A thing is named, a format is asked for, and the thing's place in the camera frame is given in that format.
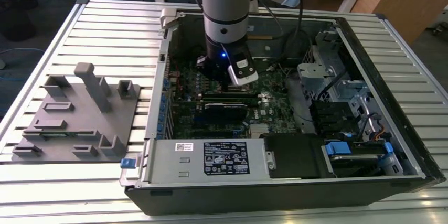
aluminum extrusion table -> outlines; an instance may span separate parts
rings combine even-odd
[[[448,182],[418,193],[395,195],[367,207],[251,212],[223,215],[146,216],[119,184],[119,164],[14,165],[22,140],[47,91],[50,74],[67,74],[78,62],[96,65],[108,83],[131,79],[143,87],[128,156],[143,150],[147,113],[162,43],[160,11],[190,4],[88,0],[75,5],[24,88],[0,123],[0,223],[87,223],[152,221],[176,223],[444,223]],[[278,13],[295,10],[275,9]],[[332,12],[307,15],[342,16]],[[448,95],[387,20],[344,14],[404,112],[448,176]],[[131,170],[127,177],[135,178]]]

barcode sticker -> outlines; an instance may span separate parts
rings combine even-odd
[[[178,152],[192,152],[194,151],[194,143],[176,143]]]

orange wire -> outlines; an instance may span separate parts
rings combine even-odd
[[[375,136],[375,141],[378,141],[380,138],[380,135],[383,134],[386,132],[386,127],[382,127],[382,130],[380,130],[380,132],[376,134],[376,136]]]

motherboard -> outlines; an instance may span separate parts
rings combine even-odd
[[[267,70],[270,62],[255,61],[258,69]],[[195,66],[174,62],[174,138],[259,138],[263,133],[296,132],[286,71],[260,71],[256,82],[224,88]]]

power supply label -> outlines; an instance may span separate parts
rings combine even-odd
[[[204,143],[204,173],[208,176],[250,174],[246,142]]]

